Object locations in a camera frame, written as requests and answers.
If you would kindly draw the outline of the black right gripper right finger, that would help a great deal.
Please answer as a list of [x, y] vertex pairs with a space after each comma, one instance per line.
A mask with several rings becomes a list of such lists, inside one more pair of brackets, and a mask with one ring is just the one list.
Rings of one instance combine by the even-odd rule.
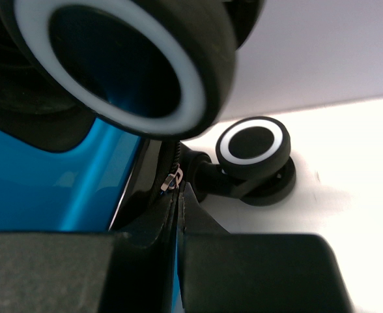
[[186, 312], [352, 312], [330, 245], [308, 233], [229, 233], [189, 183], [178, 197]]

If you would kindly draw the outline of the blue hard-shell suitcase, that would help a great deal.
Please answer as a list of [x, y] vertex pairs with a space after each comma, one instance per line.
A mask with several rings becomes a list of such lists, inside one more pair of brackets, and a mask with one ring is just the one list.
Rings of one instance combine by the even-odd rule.
[[184, 183], [198, 202], [287, 196], [295, 169], [275, 119], [235, 124], [216, 165], [183, 145], [220, 112], [263, 6], [0, 1], [0, 232], [119, 231]]

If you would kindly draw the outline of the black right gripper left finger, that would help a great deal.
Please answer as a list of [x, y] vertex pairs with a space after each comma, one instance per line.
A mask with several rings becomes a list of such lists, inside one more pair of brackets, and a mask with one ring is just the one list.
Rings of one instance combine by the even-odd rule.
[[177, 197], [119, 231], [0, 232], [0, 312], [170, 312]]

